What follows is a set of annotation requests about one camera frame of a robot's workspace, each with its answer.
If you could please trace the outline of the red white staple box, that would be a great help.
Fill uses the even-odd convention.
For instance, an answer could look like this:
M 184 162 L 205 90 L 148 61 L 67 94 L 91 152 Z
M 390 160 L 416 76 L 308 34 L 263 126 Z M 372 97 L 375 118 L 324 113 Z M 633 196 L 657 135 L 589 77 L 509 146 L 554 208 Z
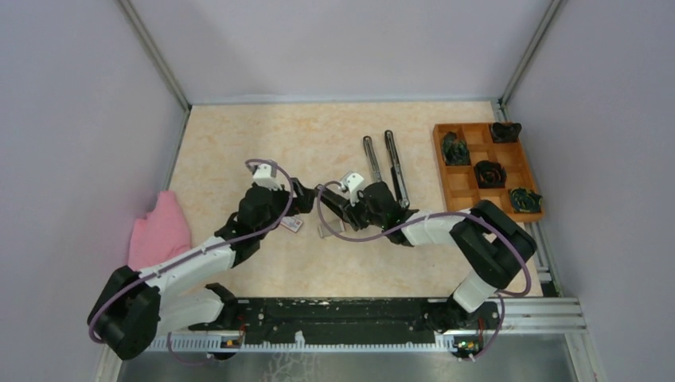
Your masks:
M 285 216 L 280 224 L 293 233 L 298 233 L 303 226 L 303 221 L 294 216 Z

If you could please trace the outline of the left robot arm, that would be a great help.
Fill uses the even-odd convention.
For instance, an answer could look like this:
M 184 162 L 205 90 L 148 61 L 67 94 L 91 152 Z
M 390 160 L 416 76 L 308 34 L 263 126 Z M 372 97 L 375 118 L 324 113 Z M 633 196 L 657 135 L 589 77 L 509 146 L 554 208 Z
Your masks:
M 90 312 L 90 338 L 122 360 L 141 354 L 157 337 L 180 329 L 238 330 L 243 313 L 217 273 L 251 258 L 285 216 L 312 211 L 316 192 L 293 178 L 291 189 L 253 184 L 225 226 L 202 245 L 155 266 L 116 269 Z

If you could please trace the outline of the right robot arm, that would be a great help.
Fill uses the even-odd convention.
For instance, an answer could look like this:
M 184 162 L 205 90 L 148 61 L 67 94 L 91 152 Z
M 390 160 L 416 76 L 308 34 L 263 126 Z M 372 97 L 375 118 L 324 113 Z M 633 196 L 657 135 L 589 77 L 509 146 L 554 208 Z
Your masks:
M 423 212 L 403 207 L 383 182 L 341 190 L 316 187 L 318 215 L 328 208 L 356 231 L 376 227 L 380 236 L 404 247 L 448 245 L 457 248 L 471 266 L 467 277 L 443 306 L 432 308 L 427 321 L 434 329 L 468 328 L 480 307 L 522 273 L 524 293 L 532 287 L 526 263 L 537 250 L 536 241 L 492 201 L 454 212 Z

